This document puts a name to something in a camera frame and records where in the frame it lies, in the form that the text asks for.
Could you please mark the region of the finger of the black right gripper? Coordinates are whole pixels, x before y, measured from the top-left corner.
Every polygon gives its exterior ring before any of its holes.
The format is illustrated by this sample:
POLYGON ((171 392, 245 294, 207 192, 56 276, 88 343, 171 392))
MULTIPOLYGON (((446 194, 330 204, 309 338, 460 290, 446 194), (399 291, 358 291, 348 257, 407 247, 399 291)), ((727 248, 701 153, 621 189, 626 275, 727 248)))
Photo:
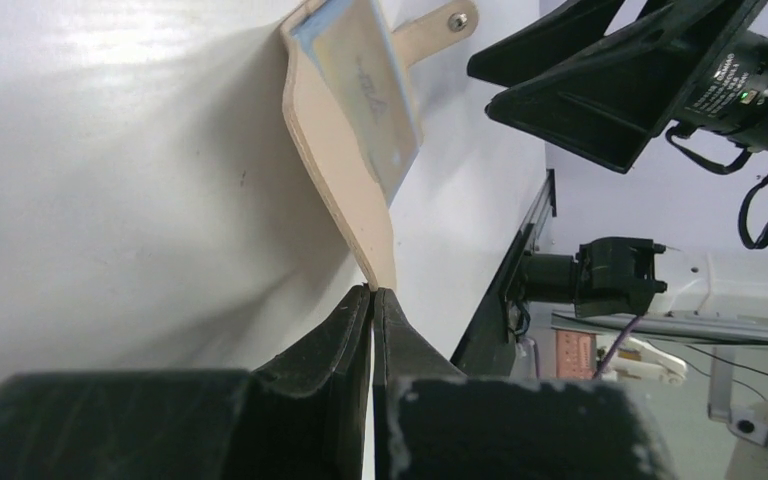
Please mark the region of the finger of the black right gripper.
POLYGON ((473 54, 467 74, 513 87, 548 72, 606 37, 622 1, 565 1, 522 30, 473 54))
POLYGON ((502 87, 485 108, 620 174, 676 119, 765 2, 647 1, 637 18, 538 77, 502 87))

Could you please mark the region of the beige leather card holder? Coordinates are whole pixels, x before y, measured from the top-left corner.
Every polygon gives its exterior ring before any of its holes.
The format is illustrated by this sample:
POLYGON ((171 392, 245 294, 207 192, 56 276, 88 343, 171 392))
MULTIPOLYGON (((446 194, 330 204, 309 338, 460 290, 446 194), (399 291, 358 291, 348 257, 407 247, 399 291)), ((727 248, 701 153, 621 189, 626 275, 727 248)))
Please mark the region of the beige leather card holder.
MULTIPOLYGON (((357 136, 336 97, 300 42, 291 37, 291 29, 324 2, 301 2, 279 26, 288 55, 282 113, 306 171, 366 282, 373 290, 395 289, 397 269, 391 204, 386 202, 380 185, 367 169, 357 136)), ((420 148, 424 136, 409 70, 416 63, 470 37, 478 23, 479 13, 474 2, 449 1, 397 28, 388 24, 418 118, 420 148)))

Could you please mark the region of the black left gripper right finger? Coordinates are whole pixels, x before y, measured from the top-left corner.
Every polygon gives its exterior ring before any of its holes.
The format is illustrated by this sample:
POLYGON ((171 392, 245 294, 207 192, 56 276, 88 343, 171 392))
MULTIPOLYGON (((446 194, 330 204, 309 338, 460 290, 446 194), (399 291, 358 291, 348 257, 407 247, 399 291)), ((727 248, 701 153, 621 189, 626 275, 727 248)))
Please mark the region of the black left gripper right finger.
POLYGON ((672 479, 652 415, 603 381, 467 376, 408 321, 372 303, 379 479, 672 479))

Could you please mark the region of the blue credit card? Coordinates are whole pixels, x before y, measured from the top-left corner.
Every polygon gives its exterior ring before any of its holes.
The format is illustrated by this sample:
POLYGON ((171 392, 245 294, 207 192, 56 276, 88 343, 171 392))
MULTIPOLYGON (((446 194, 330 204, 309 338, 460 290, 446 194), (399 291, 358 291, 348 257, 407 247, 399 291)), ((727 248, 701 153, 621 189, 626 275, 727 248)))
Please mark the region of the blue credit card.
POLYGON ((421 130, 380 3, 326 1, 291 37, 336 97, 391 204, 419 152, 421 130))

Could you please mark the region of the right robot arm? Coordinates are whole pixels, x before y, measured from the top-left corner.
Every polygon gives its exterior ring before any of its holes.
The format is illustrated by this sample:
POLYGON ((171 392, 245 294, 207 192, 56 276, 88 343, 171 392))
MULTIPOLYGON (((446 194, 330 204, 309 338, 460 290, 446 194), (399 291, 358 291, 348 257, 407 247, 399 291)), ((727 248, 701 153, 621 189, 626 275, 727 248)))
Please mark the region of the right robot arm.
MULTIPOLYGON (((567 1, 474 54, 469 76, 500 87, 486 115, 620 174, 651 140, 681 148, 699 130, 739 149, 725 165, 686 152, 716 175, 768 152, 768 38, 750 30, 762 2, 648 1, 610 31, 620 7, 567 1)), ((523 300, 571 304, 580 317, 768 317, 768 267, 641 238, 594 240, 572 256, 516 246, 501 301, 523 300)))

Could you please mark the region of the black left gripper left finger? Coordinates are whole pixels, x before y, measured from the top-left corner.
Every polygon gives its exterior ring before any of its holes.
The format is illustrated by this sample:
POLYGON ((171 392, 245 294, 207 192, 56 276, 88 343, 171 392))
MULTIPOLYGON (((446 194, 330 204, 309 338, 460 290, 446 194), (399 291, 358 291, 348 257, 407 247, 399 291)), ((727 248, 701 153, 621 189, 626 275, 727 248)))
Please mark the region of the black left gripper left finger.
POLYGON ((0 479, 357 479, 371 291, 260 368, 60 371, 0 384, 0 479))

